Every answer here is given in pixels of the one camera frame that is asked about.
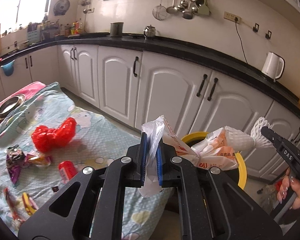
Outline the white foam fruit net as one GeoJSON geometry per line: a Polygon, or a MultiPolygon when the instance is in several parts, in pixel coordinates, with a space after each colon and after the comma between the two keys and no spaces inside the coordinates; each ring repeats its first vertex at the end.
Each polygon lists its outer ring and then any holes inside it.
{"type": "Polygon", "coordinates": [[[259,117],[256,120],[250,134],[225,126],[226,144],[232,147],[235,152],[247,151],[253,148],[274,148],[273,143],[261,134],[263,127],[270,128],[270,123],[264,117],[259,117]]]}

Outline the hanging steel ladle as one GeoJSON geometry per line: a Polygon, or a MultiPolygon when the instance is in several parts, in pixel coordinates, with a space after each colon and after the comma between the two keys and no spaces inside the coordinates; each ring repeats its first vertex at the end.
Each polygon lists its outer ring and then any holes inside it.
{"type": "Polygon", "coordinates": [[[177,7],[175,6],[175,0],[172,1],[172,5],[166,9],[166,12],[170,15],[175,15],[178,12],[177,7]]]}

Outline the hanging green spatula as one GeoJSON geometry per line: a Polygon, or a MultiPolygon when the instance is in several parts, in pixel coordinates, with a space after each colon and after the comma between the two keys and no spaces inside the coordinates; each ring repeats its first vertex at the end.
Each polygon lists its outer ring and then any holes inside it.
{"type": "Polygon", "coordinates": [[[198,15],[199,16],[209,16],[210,9],[207,4],[207,0],[204,0],[204,3],[198,8],[198,15]]]}

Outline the pink blanket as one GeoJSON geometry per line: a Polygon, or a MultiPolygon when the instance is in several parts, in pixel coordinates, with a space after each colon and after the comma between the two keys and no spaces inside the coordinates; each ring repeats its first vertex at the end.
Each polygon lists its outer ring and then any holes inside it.
{"type": "Polygon", "coordinates": [[[30,98],[32,98],[34,96],[34,94],[36,94],[38,91],[40,91],[41,89],[43,89],[44,87],[46,87],[46,84],[36,81],[33,82],[29,85],[26,85],[25,87],[21,88],[20,90],[16,91],[15,93],[11,94],[10,96],[8,96],[7,98],[5,98],[4,100],[2,100],[0,102],[0,105],[7,99],[16,96],[18,94],[24,94],[25,95],[25,99],[28,100],[30,98]]]}

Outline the condiment bottles on counter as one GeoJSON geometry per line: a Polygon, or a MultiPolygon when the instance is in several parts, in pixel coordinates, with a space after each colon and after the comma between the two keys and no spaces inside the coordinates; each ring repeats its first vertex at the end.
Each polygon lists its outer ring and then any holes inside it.
{"type": "Polygon", "coordinates": [[[65,37],[80,35],[84,31],[83,29],[83,22],[79,19],[79,21],[72,22],[71,24],[61,24],[59,34],[65,37]]]}

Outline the red cylindrical tube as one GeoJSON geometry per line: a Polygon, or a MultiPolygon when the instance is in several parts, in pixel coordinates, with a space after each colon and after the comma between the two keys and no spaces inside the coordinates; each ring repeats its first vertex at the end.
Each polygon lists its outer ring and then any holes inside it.
{"type": "Polygon", "coordinates": [[[67,184],[78,173],[73,162],[69,160],[59,163],[58,169],[64,185],[67,184]]]}

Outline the dark metal pot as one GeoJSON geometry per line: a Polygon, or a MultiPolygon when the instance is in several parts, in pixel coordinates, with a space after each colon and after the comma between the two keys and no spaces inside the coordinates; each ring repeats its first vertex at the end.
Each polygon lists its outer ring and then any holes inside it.
{"type": "Polygon", "coordinates": [[[110,37],[121,37],[123,33],[123,22],[114,22],[110,24],[110,37]]]}

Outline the red strawberry snack wrapper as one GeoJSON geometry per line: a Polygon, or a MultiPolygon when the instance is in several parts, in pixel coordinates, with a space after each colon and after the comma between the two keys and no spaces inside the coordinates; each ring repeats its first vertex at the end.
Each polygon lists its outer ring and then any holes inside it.
{"type": "Polygon", "coordinates": [[[7,187],[4,188],[3,193],[4,193],[6,203],[9,207],[9,209],[10,209],[10,212],[11,212],[11,215],[12,215],[12,218],[13,218],[13,221],[14,221],[15,225],[17,227],[21,226],[21,224],[23,224],[24,220],[19,216],[19,214],[16,210],[16,207],[15,207],[15,204],[14,204],[14,202],[12,201],[12,199],[10,197],[10,193],[9,193],[7,187]]]}

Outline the hello kitty light blue blanket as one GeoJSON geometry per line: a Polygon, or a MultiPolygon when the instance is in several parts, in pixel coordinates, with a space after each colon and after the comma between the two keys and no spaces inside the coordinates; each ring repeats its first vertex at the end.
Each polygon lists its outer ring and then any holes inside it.
{"type": "Polygon", "coordinates": [[[64,186],[58,169],[61,162],[70,161],[77,170],[86,166],[101,169],[139,142],[140,138],[117,128],[103,115],[76,106],[56,82],[36,91],[0,124],[0,218],[7,231],[16,235],[20,224],[12,217],[4,191],[9,192],[17,214],[27,219],[22,194],[28,193],[37,206],[43,206],[53,196],[53,187],[64,186]],[[25,164],[13,183],[6,166],[7,149],[17,145],[26,155],[38,155],[31,138],[34,130],[40,125],[57,128],[69,117],[76,120],[74,138],[65,147],[49,152],[48,165],[25,164]]]}

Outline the black kitchen countertop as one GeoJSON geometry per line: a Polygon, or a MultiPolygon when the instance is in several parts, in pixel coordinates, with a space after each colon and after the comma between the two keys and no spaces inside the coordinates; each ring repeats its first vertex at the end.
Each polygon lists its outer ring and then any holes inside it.
{"type": "Polygon", "coordinates": [[[277,81],[273,82],[259,69],[220,51],[168,37],[157,36],[154,39],[145,39],[141,34],[124,34],[122,37],[110,37],[107,33],[92,33],[66,38],[52,38],[12,55],[5,54],[0,61],[0,66],[37,50],[69,44],[93,44],[136,51],[149,51],[189,61],[218,71],[261,91],[300,119],[299,98],[284,85],[277,81]]]}

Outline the brown chocolate bar wrapper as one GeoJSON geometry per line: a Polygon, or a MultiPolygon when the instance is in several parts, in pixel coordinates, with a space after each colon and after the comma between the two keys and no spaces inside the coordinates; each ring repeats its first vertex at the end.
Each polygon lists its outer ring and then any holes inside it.
{"type": "Polygon", "coordinates": [[[59,191],[59,187],[58,186],[54,186],[54,187],[51,187],[53,193],[56,193],[59,191]]]}

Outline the yellow red snack box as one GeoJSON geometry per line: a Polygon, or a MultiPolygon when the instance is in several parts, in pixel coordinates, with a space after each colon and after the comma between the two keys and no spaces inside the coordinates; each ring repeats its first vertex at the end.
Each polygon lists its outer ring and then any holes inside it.
{"type": "Polygon", "coordinates": [[[39,209],[38,205],[34,202],[31,196],[26,192],[23,192],[22,194],[22,201],[23,201],[24,209],[29,216],[32,216],[39,209]]]}

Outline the wall mounted round fan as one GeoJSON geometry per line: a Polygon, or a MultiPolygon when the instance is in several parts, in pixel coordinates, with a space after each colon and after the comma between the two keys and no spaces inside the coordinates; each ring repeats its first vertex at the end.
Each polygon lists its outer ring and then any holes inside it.
{"type": "Polygon", "coordinates": [[[54,7],[53,13],[55,16],[63,16],[70,8],[70,1],[69,0],[58,0],[54,7]]]}

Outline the small steel teapot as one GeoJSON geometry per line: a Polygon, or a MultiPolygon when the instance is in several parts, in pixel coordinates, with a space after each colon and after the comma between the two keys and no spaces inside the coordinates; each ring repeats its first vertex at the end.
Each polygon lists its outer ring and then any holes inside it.
{"type": "Polygon", "coordinates": [[[146,26],[145,29],[143,30],[143,35],[144,35],[145,39],[155,38],[156,28],[152,25],[146,26]]]}

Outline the white lower kitchen cabinets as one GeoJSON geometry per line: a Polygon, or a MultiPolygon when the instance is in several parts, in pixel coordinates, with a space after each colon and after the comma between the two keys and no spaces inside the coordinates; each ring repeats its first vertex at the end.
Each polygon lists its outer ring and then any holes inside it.
{"type": "Polygon", "coordinates": [[[246,78],[221,73],[202,57],[167,56],[161,49],[123,49],[99,44],[60,44],[13,60],[12,74],[0,67],[0,101],[32,82],[60,86],[120,122],[140,129],[160,115],[180,137],[222,126],[251,129],[264,116],[275,132],[300,148],[300,118],[285,98],[246,78]]]}

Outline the purple snack wrapper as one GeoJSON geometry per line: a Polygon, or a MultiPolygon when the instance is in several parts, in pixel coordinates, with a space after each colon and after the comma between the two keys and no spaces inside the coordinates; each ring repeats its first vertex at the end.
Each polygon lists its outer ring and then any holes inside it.
{"type": "Polygon", "coordinates": [[[27,168],[31,165],[47,167],[52,163],[52,157],[50,155],[37,151],[25,152],[19,145],[8,147],[5,153],[6,168],[13,185],[18,182],[22,168],[27,168]]]}

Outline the white electric kettle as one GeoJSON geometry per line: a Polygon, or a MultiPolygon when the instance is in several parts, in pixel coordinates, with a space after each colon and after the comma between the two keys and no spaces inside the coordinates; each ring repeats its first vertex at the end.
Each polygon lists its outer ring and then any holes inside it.
{"type": "Polygon", "coordinates": [[[271,78],[274,82],[280,79],[285,70],[285,60],[274,52],[269,51],[265,63],[262,68],[262,73],[271,78]]]}

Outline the white printed plastic bag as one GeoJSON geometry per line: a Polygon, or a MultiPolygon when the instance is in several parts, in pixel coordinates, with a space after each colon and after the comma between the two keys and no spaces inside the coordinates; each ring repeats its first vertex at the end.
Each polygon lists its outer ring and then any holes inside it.
{"type": "Polygon", "coordinates": [[[156,151],[160,140],[162,140],[165,144],[173,146],[178,156],[183,157],[184,155],[195,155],[195,153],[176,136],[175,132],[163,115],[153,121],[144,123],[141,126],[141,131],[147,134],[148,151],[145,183],[139,189],[139,193],[144,198],[149,198],[153,195],[159,194],[163,190],[158,183],[157,177],[156,151]]]}

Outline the yellow rimmed trash bin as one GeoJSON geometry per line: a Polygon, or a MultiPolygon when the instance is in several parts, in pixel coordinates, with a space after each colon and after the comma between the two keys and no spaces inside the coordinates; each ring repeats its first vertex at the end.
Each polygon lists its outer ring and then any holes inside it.
{"type": "Polygon", "coordinates": [[[215,166],[228,171],[229,176],[233,176],[238,186],[244,189],[247,182],[245,162],[241,154],[236,153],[228,145],[223,128],[212,133],[194,132],[184,136],[181,140],[195,153],[195,155],[183,156],[193,162],[194,166],[205,170],[215,166]]]}

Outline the blue hanging basket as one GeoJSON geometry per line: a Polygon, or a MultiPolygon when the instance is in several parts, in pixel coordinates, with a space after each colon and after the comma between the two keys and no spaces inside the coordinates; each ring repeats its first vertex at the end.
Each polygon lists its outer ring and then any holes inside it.
{"type": "Polygon", "coordinates": [[[9,62],[5,65],[2,65],[0,68],[6,77],[11,76],[14,72],[14,60],[12,60],[11,62],[9,62]]]}

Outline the red plastic bag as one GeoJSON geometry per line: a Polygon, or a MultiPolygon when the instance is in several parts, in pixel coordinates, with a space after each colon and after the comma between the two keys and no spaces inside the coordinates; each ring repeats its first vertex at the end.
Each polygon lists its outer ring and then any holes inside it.
{"type": "Polygon", "coordinates": [[[47,153],[55,148],[65,147],[76,134],[77,122],[67,118],[58,128],[40,125],[31,134],[34,146],[39,152],[47,153]]]}

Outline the clear plastic bag on floor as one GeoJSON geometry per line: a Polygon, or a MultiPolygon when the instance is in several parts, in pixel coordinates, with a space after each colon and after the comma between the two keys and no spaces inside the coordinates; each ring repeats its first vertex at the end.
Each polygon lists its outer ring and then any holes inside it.
{"type": "Polygon", "coordinates": [[[267,184],[257,191],[257,194],[260,197],[259,205],[264,211],[266,211],[267,214],[270,214],[270,212],[278,204],[277,193],[280,189],[281,184],[282,181],[278,181],[273,184],[267,184]]]}

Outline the round steel pan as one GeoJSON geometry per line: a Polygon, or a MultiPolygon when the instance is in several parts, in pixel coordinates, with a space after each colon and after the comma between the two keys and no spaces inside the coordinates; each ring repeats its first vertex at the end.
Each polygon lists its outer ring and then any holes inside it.
{"type": "Polygon", "coordinates": [[[15,109],[25,102],[26,96],[24,94],[17,94],[6,99],[0,105],[0,123],[15,109]]]}

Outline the wall power strip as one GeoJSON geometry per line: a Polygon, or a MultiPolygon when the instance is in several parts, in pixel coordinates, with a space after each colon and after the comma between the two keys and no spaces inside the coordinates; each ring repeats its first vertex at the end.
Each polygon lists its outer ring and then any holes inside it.
{"type": "Polygon", "coordinates": [[[241,18],[235,14],[229,13],[229,12],[224,12],[224,19],[235,22],[237,24],[241,23],[241,18]]]}

